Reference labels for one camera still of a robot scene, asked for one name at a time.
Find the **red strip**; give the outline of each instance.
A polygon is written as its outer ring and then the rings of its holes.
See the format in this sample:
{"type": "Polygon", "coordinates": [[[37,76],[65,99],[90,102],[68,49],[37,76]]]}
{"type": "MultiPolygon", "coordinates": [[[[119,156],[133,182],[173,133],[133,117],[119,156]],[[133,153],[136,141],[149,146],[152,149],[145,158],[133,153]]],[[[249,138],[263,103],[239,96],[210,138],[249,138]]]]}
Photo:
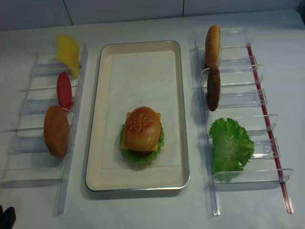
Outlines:
{"type": "MultiPolygon", "coordinates": [[[[253,57],[250,45],[247,46],[247,50],[248,50],[249,56],[253,57]]],[[[255,65],[254,58],[250,58],[250,61],[251,61],[251,65],[255,65]]],[[[260,85],[260,83],[258,81],[258,75],[257,75],[256,67],[253,66],[252,69],[253,69],[254,79],[255,79],[255,82],[256,82],[256,88],[259,90],[259,89],[261,89],[261,85],[260,85]]],[[[264,115],[268,115],[267,108],[266,108],[265,104],[262,105],[262,110],[263,110],[263,114],[264,115]]],[[[270,126],[270,120],[269,120],[268,116],[265,117],[265,122],[266,122],[266,126],[269,127],[270,126]]],[[[274,138],[272,130],[268,130],[268,134],[269,134],[269,138],[270,139],[274,138]]],[[[277,169],[282,169],[276,147],[274,147],[273,153],[274,153],[274,159],[275,159],[276,168],[277,169]]],[[[278,176],[279,176],[279,178],[283,177],[282,170],[278,170],[278,176]]],[[[287,211],[288,214],[292,214],[293,210],[292,210],[292,205],[291,205],[291,202],[289,200],[289,195],[288,195],[288,192],[287,192],[287,189],[286,189],[286,184],[281,182],[281,188],[282,188],[282,193],[283,193],[283,198],[284,198],[284,203],[285,203],[286,211],[287,211]]]]}

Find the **white paper liner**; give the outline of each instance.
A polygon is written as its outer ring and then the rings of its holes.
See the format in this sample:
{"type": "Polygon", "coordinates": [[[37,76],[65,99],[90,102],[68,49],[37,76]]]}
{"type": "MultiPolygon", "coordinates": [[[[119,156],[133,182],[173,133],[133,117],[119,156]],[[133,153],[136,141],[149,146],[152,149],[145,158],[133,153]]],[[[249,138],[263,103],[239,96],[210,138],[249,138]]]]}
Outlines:
{"type": "Polygon", "coordinates": [[[177,166],[180,160],[178,98],[174,52],[118,54],[112,57],[103,169],[130,168],[121,153],[120,132],[127,112],[147,106],[161,113],[164,147],[149,167],[177,166]]]}

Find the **tray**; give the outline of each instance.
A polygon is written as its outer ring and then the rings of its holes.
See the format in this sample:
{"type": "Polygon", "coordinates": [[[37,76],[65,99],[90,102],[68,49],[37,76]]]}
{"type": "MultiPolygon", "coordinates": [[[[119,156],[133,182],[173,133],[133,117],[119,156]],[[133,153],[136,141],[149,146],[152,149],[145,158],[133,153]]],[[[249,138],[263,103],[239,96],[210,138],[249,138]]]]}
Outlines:
{"type": "Polygon", "coordinates": [[[198,90],[198,114],[202,124],[198,125],[199,145],[203,145],[202,168],[206,198],[210,198],[208,209],[211,215],[220,215],[217,191],[253,190],[280,187],[283,192],[287,213],[293,213],[291,200],[285,183],[293,173],[282,168],[277,140],[273,129],[277,115],[268,114],[267,99],[261,82],[264,66],[256,63],[251,50],[252,39],[248,29],[221,29],[222,61],[221,99],[216,111],[209,111],[206,104],[206,81],[209,69],[204,68],[204,41],[207,32],[195,36],[195,48],[190,49],[195,80],[198,90]],[[213,143],[208,134],[211,124],[218,118],[232,118],[247,130],[254,141],[254,154],[244,171],[228,171],[212,174],[213,143]]]}
{"type": "Polygon", "coordinates": [[[189,180],[180,47],[174,41],[103,48],[92,122],[86,184],[92,191],[181,189],[189,180]],[[120,153],[127,112],[148,106],[161,113],[165,145],[136,167],[120,153]]]}
{"type": "Polygon", "coordinates": [[[39,184],[40,181],[57,180],[60,185],[56,209],[57,213],[63,213],[88,51],[80,42],[80,73],[74,78],[69,68],[56,60],[56,41],[56,36],[50,35],[16,44],[20,49],[14,58],[17,56],[20,63],[15,65],[24,62],[26,65],[16,68],[23,72],[14,83],[9,83],[14,87],[7,92],[8,107],[1,112],[5,123],[1,125],[1,147],[6,150],[0,155],[0,183],[35,181],[30,184],[39,184]],[[57,79],[63,71],[71,80],[73,106],[67,114],[70,125],[68,151],[64,158],[57,158],[50,155],[44,143],[43,125],[48,108],[58,105],[57,79]]]}

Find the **clear acrylic rack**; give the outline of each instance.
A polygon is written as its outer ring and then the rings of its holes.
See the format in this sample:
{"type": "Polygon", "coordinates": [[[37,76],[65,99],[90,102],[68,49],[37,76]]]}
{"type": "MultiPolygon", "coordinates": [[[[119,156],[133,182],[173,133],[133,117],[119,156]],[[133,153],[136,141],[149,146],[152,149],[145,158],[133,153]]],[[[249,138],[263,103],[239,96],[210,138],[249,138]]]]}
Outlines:
{"type": "Polygon", "coordinates": [[[199,94],[199,113],[202,125],[198,126],[199,139],[204,145],[202,168],[206,197],[211,198],[212,215],[220,215],[217,191],[245,190],[281,187],[287,213],[293,213],[292,203],[285,183],[293,173],[281,168],[280,153],[273,130],[277,115],[269,115],[267,99],[261,88],[265,67],[257,64],[252,54],[252,39],[247,28],[221,29],[222,60],[219,66],[221,97],[215,112],[206,104],[208,68],[205,68],[204,50],[206,32],[195,35],[191,45],[194,61],[193,87],[199,94]],[[244,171],[228,171],[212,174],[213,144],[208,135],[211,124],[218,118],[232,118],[247,130],[254,141],[254,154],[244,171]]]}
{"type": "Polygon", "coordinates": [[[59,182],[57,213],[64,212],[71,160],[81,106],[82,89],[86,71],[88,50],[84,43],[78,43],[79,76],[72,76],[69,68],[56,60],[56,36],[42,36],[32,39],[25,56],[33,62],[27,80],[16,88],[14,95],[21,99],[19,106],[8,111],[10,127],[1,132],[9,141],[7,151],[0,155],[0,183],[19,181],[59,182]],[[43,138],[44,117],[49,107],[59,105],[57,100],[57,79],[66,71],[72,86],[72,108],[67,114],[70,125],[68,151],[64,158],[50,155],[43,138]]]}

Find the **white wall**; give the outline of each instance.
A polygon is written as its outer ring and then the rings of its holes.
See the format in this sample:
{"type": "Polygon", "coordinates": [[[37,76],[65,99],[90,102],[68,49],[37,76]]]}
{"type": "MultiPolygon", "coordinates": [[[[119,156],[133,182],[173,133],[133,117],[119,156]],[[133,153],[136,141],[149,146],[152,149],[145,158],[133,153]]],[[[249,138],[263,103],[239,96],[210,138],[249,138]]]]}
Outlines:
{"type": "Polygon", "coordinates": [[[71,25],[62,0],[0,0],[0,30],[71,25]]]}
{"type": "Polygon", "coordinates": [[[64,0],[76,24],[182,17],[183,0],[64,0]]]}
{"type": "Polygon", "coordinates": [[[296,10],[302,0],[185,0],[184,16],[261,10],[296,10]]]}
{"type": "Polygon", "coordinates": [[[302,0],[0,0],[0,30],[111,21],[296,10],[302,0]]]}

